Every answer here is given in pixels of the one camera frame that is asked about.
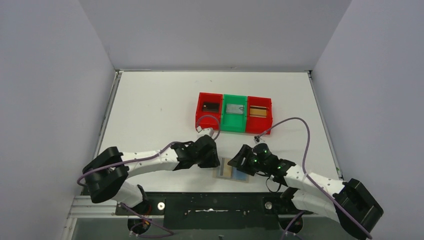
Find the red plastic box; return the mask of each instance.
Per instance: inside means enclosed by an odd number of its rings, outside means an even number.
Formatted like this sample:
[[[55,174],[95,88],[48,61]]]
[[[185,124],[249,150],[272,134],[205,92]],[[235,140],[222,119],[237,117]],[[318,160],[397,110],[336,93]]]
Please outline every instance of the red plastic box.
[[[259,106],[266,108],[266,117],[250,116],[251,106]],[[247,97],[247,122],[246,133],[261,134],[273,125],[272,102],[270,98],[248,96]]]
[[[196,109],[196,123],[198,122],[200,117],[204,115],[212,115],[215,118],[217,118],[219,120],[219,124],[221,124],[223,97],[224,96],[222,94],[206,93],[206,92],[199,93],[199,98],[197,101],[197,109]],[[203,106],[205,102],[219,104],[219,111],[218,112],[203,111]],[[199,126],[203,129],[213,128],[214,130],[218,130],[219,124],[212,117],[205,117],[200,121]]]

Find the white table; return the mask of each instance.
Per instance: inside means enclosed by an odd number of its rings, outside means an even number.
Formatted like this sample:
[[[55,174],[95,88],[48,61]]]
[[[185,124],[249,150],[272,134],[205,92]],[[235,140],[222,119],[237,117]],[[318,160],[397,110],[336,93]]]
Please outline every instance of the white table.
[[[100,152],[111,146],[121,152],[142,152],[171,141],[195,141],[199,92],[271,98],[274,123],[301,117],[310,127],[307,171],[339,178],[306,72],[123,72]],[[218,155],[232,158],[243,144],[253,147],[253,136],[222,132],[216,141]],[[301,164],[307,132],[300,121],[283,123],[264,138],[279,158]],[[129,182],[147,192],[267,192],[265,180],[258,175],[249,176],[248,183],[218,179],[212,169],[194,165],[138,175]],[[268,181],[268,186],[277,189],[278,184]]]

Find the mounting bolt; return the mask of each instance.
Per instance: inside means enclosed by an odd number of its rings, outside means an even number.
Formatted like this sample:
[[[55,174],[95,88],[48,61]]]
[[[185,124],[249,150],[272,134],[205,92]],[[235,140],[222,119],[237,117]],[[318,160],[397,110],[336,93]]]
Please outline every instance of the mounting bolt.
[[[164,210],[165,209],[165,203],[159,202],[157,204],[157,209],[159,209],[160,211]]]
[[[272,202],[270,202],[270,201],[267,201],[267,202],[265,203],[265,208],[266,208],[266,209],[268,209],[268,210],[272,209],[272,208],[273,208],[273,203],[272,203]]]

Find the cable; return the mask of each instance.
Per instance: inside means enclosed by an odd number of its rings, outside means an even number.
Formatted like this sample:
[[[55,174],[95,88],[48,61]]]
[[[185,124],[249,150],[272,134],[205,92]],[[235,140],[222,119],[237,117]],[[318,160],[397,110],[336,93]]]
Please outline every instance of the cable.
[[[277,222],[279,222],[280,223],[280,217],[279,217],[279,215],[278,215],[278,212],[275,210],[275,208],[272,208],[272,211],[274,212],[274,214],[275,214],[275,217],[276,217],[276,219],[277,219]],[[298,235],[297,233],[294,233],[294,232],[291,232],[291,231],[287,231],[287,233],[289,233],[289,234],[293,234],[293,236],[295,236],[295,237],[297,237],[298,239],[300,239],[300,240],[304,240],[300,235]]]
[[[281,238],[280,238],[280,240],[283,240],[284,239],[284,237],[286,236],[286,233],[292,233],[292,234],[294,234],[296,237],[298,237],[298,238],[300,238],[300,239],[302,239],[301,238],[301,236],[299,236],[299,235],[297,235],[297,234],[295,234],[295,233],[293,233],[293,232],[290,232],[289,231],[289,228],[293,225],[293,223],[295,223],[296,222],[296,220],[298,219],[298,218],[300,218],[300,217],[302,217],[302,215],[305,213],[305,211],[300,211],[298,214],[296,214],[296,216],[294,216],[293,217],[293,219],[288,223],[288,225],[285,227],[285,229],[282,231],[282,236],[281,236]]]
[[[268,180],[271,178],[271,176],[268,176],[268,178],[265,180],[265,186],[266,186],[266,188],[268,189],[268,191],[270,192],[270,193],[277,193],[280,189],[281,189],[281,183],[279,184],[279,186],[278,186],[278,189],[276,190],[276,191],[271,191],[271,189],[268,187]]]
[[[141,162],[141,161],[146,161],[146,160],[150,160],[150,159],[154,159],[154,158],[156,158],[156,157],[159,157],[159,155],[161,155],[163,152],[165,152],[165,150],[167,150],[171,145],[173,145],[173,144],[178,144],[178,143],[180,143],[179,141],[173,141],[173,142],[170,142],[168,145],[166,145],[162,150],[160,150],[158,153],[156,153],[155,155],[153,155],[153,156],[147,156],[147,157],[143,157],[143,158],[138,158],[138,159],[133,159],[133,160],[128,160],[128,161],[121,161],[121,162],[117,162],[117,163],[113,163],[113,164],[109,164],[109,165],[106,165],[106,166],[101,166],[101,167],[98,167],[98,168],[95,168],[95,169],[92,169],[92,170],[90,170],[90,171],[88,171],[88,172],[86,172],[86,173],[84,173],[83,175],[81,175],[77,180],[76,180],[76,183],[78,184],[78,185],[80,185],[80,186],[82,186],[82,187],[85,187],[86,185],[85,184],[83,184],[83,183],[81,183],[81,180],[83,179],[83,178],[85,178],[85,177],[87,177],[88,175],[90,175],[90,174],[93,174],[93,173],[96,173],[96,172],[98,172],[98,171],[102,171],[102,170],[105,170],[105,169],[108,169],[108,168],[114,168],[114,167],[117,167],[117,166],[120,166],[120,165],[124,165],[124,164],[131,164],[131,163],[137,163],[137,162]]]
[[[285,120],[282,120],[282,121],[280,121],[280,122],[278,122],[278,123],[276,123],[275,125],[273,125],[272,127],[270,127],[269,129],[267,129],[267,130],[265,130],[264,132],[262,132],[261,134],[259,134],[257,137],[262,137],[264,134],[266,134],[269,130],[271,130],[271,129],[273,129],[273,128],[275,128],[276,126],[278,126],[278,125],[280,125],[280,124],[282,124],[282,123],[285,123],[285,122],[287,122],[287,121],[290,121],[290,120],[299,120],[299,121],[301,121],[304,125],[305,125],[305,127],[306,127],[306,132],[307,132],[307,141],[306,141],[306,147],[305,147],[305,151],[304,151],[304,154],[303,154],[303,159],[302,159],[302,170],[303,170],[303,174],[305,174],[306,175],[306,178],[307,179],[309,179],[309,181],[313,184],[313,185],[315,185],[315,187],[317,187],[328,199],[330,199],[330,201],[332,201],[333,202],[333,204],[338,208],[338,209],[340,209],[340,211],[342,211],[345,215],[346,215],[346,217],[349,219],[349,220],[351,220],[365,235],[366,235],[366,237],[367,238],[369,238],[369,239],[373,239],[373,237],[371,236],[371,234],[353,217],[353,216],[351,216],[330,194],[328,194],[325,190],[323,190],[319,185],[318,185],[318,183],[316,182],[316,181],[314,181],[313,179],[312,179],[312,177],[310,177],[309,175],[308,175],[308,173],[306,172],[306,168],[305,168],[305,163],[306,163],[306,156],[307,156],[307,154],[308,154],[308,149],[309,149],[309,144],[310,144],[310,142],[311,142],[311,130],[309,129],[309,126],[308,126],[308,124],[306,123],[306,121],[305,120],[303,120],[302,118],[300,118],[300,117],[290,117],[290,118],[287,118],[287,119],[285,119]]]
[[[154,226],[156,226],[156,227],[158,227],[158,228],[160,228],[160,229],[162,229],[162,230],[165,230],[166,232],[168,232],[168,233],[169,233],[169,234],[163,234],[163,235],[138,235],[138,234],[135,234],[135,233],[133,232],[133,229],[134,229],[135,227],[137,227],[137,226],[139,226],[139,225],[143,224],[143,221],[142,221],[141,223],[138,223],[138,224],[136,224],[136,225],[132,226],[132,227],[131,227],[131,229],[129,230],[129,232],[130,232],[130,233],[132,233],[132,234],[136,235],[137,237],[140,237],[140,238],[146,238],[146,239],[160,239],[160,238],[169,237],[169,236],[172,236],[172,235],[174,235],[174,234],[175,234],[175,232],[173,232],[172,230],[169,230],[168,228],[166,228],[166,227],[164,227],[164,226],[161,226],[161,225],[157,224],[156,222],[154,222],[154,221],[152,221],[152,220],[150,220],[150,219],[148,219],[148,218],[144,217],[143,215],[140,215],[140,214],[136,213],[134,210],[132,210],[132,209],[131,209],[129,206],[127,206],[125,203],[122,203],[122,202],[121,202],[120,204],[121,204],[121,206],[123,206],[123,207],[124,207],[127,211],[129,211],[130,213],[132,213],[132,214],[136,215],[137,217],[139,217],[139,218],[143,219],[144,221],[146,221],[146,222],[148,222],[148,223],[150,223],[150,224],[152,224],[152,225],[154,225]]]
[[[262,173],[256,173],[256,174],[259,175],[259,176],[262,176],[262,177],[269,177],[269,175],[262,174]]]
[[[216,134],[216,136],[213,138],[213,140],[216,140],[216,139],[218,138],[218,136],[220,135],[220,133],[221,133],[221,127],[220,127],[220,121],[218,120],[218,118],[216,118],[216,117],[214,117],[214,116],[212,116],[212,115],[203,115],[203,116],[201,116],[201,117],[197,120],[197,122],[196,122],[196,131],[197,131],[197,128],[198,128],[198,126],[199,126],[200,121],[201,121],[202,119],[204,119],[204,118],[213,118],[213,119],[215,119],[216,123],[218,124],[218,133],[217,133],[217,134]]]

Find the gray wall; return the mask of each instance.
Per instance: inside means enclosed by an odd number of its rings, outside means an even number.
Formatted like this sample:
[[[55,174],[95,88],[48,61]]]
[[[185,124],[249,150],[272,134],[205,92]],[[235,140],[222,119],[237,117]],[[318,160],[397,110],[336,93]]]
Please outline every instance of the gray wall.
[[[58,239],[114,69],[77,0],[0,0],[1,239]]]
[[[424,1],[353,0],[312,72],[341,169],[385,213],[374,239],[423,239]]]
[[[116,69],[311,70],[351,0],[80,0]]]

